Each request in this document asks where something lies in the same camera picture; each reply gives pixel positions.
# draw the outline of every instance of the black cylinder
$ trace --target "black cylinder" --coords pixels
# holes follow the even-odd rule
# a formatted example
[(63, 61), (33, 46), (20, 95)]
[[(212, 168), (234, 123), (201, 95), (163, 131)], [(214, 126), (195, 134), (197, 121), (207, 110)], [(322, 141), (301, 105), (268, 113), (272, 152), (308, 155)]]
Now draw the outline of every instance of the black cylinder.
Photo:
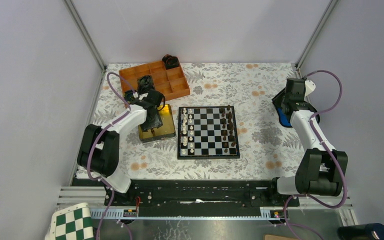
[(384, 240), (384, 225), (369, 223), (354, 226), (341, 226), (337, 230), (342, 240)]

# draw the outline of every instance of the wooden tray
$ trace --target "wooden tray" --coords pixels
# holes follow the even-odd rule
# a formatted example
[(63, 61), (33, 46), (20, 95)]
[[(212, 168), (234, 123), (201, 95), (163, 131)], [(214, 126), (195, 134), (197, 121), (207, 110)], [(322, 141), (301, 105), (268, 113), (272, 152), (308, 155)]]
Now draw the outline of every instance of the wooden tray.
[[(169, 101), (191, 94), (182, 66), (166, 70), (163, 61), (154, 61), (118, 71), (120, 76), (126, 79), (135, 90), (138, 90), (138, 79), (151, 75), (155, 90), (164, 94)], [(129, 86), (121, 80), (123, 93), (130, 90)]]

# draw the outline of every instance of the floral tablecloth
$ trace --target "floral tablecloth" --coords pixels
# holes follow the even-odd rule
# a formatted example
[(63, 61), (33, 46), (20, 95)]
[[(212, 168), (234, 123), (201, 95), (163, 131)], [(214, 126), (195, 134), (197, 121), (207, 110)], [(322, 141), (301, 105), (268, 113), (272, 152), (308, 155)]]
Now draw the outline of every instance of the floral tablecloth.
[[(107, 72), (137, 64), (110, 64)], [(118, 167), (132, 179), (272, 179), (293, 176), (304, 155), (297, 133), (279, 124), (271, 99), (294, 75), (290, 63), (182, 63), (190, 95), (167, 101), (177, 129), (181, 106), (234, 106), (240, 159), (178, 160), (177, 137), (143, 144), (138, 130), (120, 139)], [(120, 80), (111, 82), (121, 93)], [(102, 125), (124, 110), (107, 81), (94, 112)], [(83, 167), (76, 177), (87, 179)]]

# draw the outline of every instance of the white wall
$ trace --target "white wall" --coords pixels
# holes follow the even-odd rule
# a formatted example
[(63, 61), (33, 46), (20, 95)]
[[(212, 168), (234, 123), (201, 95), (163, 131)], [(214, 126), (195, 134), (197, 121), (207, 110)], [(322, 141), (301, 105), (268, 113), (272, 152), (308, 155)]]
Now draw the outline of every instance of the white wall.
[(45, 236), (100, 74), (63, 1), (0, 1), (0, 240)]
[[(384, 1), (339, 2), (301, 70), (318, 69), (343, 82), (342, 101), (320, 125), (348, 154), (345, 177), (357, 218), (384, 224)], [(312, 79), (311, 101), (319, 110), (330, 107), (336, 81), (324, 73)]]
[(296, 62), (329, 0), (74, 0), (108, 63)]

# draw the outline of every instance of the black wire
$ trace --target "black wire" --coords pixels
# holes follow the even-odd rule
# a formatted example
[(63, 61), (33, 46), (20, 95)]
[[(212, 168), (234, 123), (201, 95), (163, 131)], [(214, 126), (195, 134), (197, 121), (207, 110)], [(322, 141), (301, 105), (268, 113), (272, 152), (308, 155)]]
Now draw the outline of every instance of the black wire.
[(162, 95), (162, 98), (164, 99), (164, 104), (162, 105), (162, 108), (160, 110), (158, 110), (158, 112), (163, 110), (164, 107), (166, 106), (166, 96)]

